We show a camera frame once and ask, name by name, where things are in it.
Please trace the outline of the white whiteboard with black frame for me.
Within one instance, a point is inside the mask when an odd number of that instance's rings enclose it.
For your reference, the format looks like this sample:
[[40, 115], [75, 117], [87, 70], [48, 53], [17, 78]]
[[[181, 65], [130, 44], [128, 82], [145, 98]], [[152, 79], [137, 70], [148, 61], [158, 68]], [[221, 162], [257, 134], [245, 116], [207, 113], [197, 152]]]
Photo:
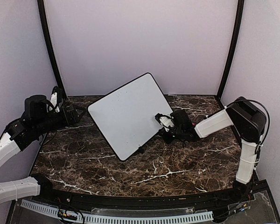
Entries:
[[146, 73], [88, 106], [95, 125], [121, 160], [127, 160], [162, 126], [158, 113], [172, 108], [151, 73]]

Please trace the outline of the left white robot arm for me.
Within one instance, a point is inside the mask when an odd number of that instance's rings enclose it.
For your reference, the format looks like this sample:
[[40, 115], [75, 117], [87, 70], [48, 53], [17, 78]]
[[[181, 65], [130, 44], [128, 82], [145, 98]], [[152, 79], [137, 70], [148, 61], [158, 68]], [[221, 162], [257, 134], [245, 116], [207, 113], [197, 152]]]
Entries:
[[[52, 94], [52, 100], [44, 95], [25, 99], [22, 116], [10, 122], [0, 136], [0, 167], [40, 136], [79, 123], [86, 112], [83, 107], [59, 103], [57, 93]], [[39, 196], [46, 203], [56, 200], [51, 181], [42, 174], [0, 183], [0, 204], [28, 196]]]

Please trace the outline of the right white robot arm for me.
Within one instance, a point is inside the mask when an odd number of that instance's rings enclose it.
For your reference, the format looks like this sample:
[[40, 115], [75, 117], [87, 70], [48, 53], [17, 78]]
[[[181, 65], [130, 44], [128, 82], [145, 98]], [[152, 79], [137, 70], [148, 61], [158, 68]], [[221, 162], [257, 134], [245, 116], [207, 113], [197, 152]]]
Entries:
[[238, 185], [229, 191], [229, 199], [238, 203], [246, 196], [244, 185], [252, 181], [271, 124], [269, 111], [262, 103], [239, 97], [197, 123], [190, 120], [184, 109], [170, 114], [158, 113], [155, 120], [162, 126], [160, 132], [166, 143], [174, 140], [197, 142], [224, 129], [234, 130], [241, 152], [234, 180]]

